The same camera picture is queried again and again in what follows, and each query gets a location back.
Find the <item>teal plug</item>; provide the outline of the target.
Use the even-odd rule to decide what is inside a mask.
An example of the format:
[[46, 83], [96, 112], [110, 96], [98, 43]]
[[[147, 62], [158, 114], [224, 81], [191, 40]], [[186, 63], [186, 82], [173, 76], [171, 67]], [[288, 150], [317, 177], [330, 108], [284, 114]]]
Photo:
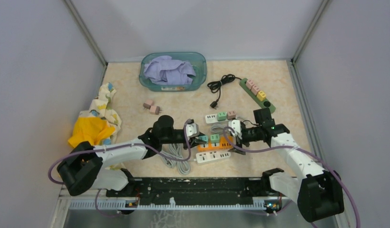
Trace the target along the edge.
[[207, 144], [209, 143], [209, 137], [207, 135], [201, 135], [198, 137], [199, 140], [201, 140], [201, 144]]

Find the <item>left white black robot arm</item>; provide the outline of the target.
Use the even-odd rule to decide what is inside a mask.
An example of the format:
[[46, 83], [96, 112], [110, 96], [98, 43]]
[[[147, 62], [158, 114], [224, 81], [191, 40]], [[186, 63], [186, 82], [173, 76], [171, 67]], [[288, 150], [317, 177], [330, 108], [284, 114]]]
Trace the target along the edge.
[[162, 156], [165, 144], [181, 144], [190, 150], [201, 144], [202, 133], [192, 119], [183, 128], [175, 129], [171, 116], [162, 115], [137, 138], [113, 145], [93, 146], [88, 141], [80, 143], [70, 154], [52, 165], [71, 196], [88, 190], [113, 190], [129, 197], [135, 193], [136, 184], [127, 169], [111, 170], [109, 167], [130, 160], [143, 160], [156, 154]]

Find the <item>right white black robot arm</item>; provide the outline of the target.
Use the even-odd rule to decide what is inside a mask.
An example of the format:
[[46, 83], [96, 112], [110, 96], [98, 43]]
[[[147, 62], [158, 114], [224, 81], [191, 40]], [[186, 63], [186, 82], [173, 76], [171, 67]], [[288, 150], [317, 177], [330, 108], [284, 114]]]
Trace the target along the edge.
[[307, 222], [315, 222], [344, 212], [344, 199], [339, 176], [324, 168], [318, 159], [302, 150], [284, 124], [276, 124], [269, 108], [253, 112], [256, 125], [247, 128], [239, 120], [230, 120], [223, 136], [234, 137], [230, 142], [236, 152], [251, 153], [250, 142], [262, 141], [277, 151], [291, 168], [295, 177], [276, 168], [262, 175], [261, 189], [267, 196], [276, 192], [297, 204]]

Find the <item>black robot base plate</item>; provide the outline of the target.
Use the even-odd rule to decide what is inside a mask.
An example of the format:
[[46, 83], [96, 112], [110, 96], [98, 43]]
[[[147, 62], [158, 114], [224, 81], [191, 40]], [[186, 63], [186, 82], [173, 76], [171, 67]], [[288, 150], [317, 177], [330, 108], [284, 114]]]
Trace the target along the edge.
[[133, 197], [141, 206], [167, 205], [173, 198], [179, 206], [252, 205], [254, 199], [278, 200], [280, 194], [260, 178], [140, 178], [120, 191], [107, 190], [107, 197]]

